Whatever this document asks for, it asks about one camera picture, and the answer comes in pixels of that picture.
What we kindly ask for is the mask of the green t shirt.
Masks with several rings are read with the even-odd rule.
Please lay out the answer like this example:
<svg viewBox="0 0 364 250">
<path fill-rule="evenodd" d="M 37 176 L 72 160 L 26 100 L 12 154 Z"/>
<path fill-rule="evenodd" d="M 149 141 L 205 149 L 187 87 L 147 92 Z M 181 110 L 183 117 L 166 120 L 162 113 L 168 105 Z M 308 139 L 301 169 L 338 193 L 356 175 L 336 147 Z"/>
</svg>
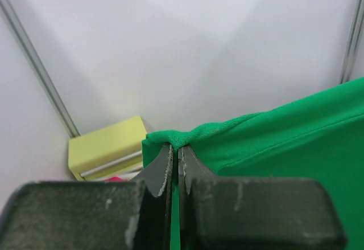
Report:
<svg viewBox="0 0 364 250">
<path fill-rule="evenodd" d="M 348 249 L 363 248 L 363 79 L 189 132 L 150 133 L 142 142 L 144 165 L 166 142 L 191 145 L 221 176 L 318 180 L 333 199 Z"/>
</svg>

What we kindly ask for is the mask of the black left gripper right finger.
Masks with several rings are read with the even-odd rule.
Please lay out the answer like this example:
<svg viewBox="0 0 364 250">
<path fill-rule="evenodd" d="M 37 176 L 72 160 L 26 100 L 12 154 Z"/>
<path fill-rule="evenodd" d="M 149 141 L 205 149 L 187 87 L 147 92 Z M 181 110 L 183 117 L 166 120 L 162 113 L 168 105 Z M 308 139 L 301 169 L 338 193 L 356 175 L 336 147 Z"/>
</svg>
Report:
<svg viewBox="0 0 364 250">
<path fill-rule="evenodd" d="M 345 249 L 326 189 L 308 178 L 221 177 L 178 151 L 181 249 Z"/>
</svg>

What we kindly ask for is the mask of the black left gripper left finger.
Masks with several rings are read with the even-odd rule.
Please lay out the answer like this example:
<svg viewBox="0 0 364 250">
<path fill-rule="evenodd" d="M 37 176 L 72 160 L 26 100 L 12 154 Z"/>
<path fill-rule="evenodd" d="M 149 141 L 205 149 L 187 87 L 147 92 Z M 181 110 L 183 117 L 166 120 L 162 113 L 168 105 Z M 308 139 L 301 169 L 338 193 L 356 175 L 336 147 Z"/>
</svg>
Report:
<svg viewBox="0 0 364 250">
<path fill-rule="evenodd" d="M 173 148 L 128 182 L 33 182 L 1 213 L 2 249 L 168 249 Z"/>
</svg>

